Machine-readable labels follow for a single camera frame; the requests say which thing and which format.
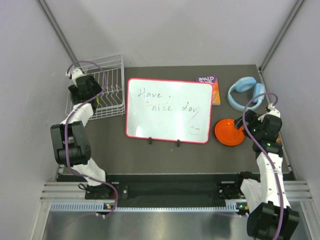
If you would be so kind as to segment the lime green plate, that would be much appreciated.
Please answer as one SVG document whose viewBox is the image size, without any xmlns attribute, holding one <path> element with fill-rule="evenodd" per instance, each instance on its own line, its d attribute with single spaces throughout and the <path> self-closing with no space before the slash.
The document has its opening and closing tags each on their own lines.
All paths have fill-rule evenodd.
<svg viewBox="0 0 320 240">
<path fill-rule="evenodd" d="M 102 105 L 100 104 L 100 99 L 99 99 L 99 97 L 96 98 L 96 102 L 97 102 L 97 107 L 98 107 L 98 108 L 101 108 Z"/>
</svg>

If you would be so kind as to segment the orange plate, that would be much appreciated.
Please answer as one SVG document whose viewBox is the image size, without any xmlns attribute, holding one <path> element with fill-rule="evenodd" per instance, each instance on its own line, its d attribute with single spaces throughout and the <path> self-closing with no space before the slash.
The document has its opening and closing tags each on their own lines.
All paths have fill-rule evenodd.
<svg viewBox="0 0 320 240">
<path fill-rule="evenodd" d="M 229 147 L 240 145 L 245 139 L 243 128 L 235 128 L 234 120 L 230 118 L 219 120 L 214 126 L 213 133 L 221 144 Z"/>
</svg>

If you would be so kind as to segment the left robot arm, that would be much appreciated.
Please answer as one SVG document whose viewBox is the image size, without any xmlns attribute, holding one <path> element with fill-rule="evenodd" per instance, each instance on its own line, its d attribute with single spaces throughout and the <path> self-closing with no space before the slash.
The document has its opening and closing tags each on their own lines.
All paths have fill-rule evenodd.
<svg viewBox="0 0 320 240">
<path fill-rule="evenodd" d="M 53 152 L 56 162 L 81 175 L 87 185 L 78 187 L 85 191 L 87 200 L 103 200 L 112 197 L 114 187 L 109 183 L 108 174 L 92 158 L 92 149 L 85 132 L 85 126 L 94 115 L 98 102 L 93 99 L 102 87 L 92 75 L 71 74 L 72 85 L 68 87 L 73 109 L 67 118 L 50 128 Z"/>
</svg>

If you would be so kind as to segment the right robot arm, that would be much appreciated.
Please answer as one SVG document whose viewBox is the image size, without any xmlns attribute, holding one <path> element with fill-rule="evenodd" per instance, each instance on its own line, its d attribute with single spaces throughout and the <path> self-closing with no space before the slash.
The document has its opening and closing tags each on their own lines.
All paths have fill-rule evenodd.
<svg viewBox="0 0 320 240">
<path fill-rule="evenodd" d="M 239 198 L 246 198 L 249 208 L 246 231 L 258 240 L 289 240 L 296 230 L 300 216 L 292 210 L 284 188 L 282 173 L 283 148 L 277 142 L 282 120 L 278 110 L 259 115 L 247 110 L 234 122 L 243 127 L 246 137 L 253 139 L 260 179 L 244 177 L 233 185 Z"/>
</svg>

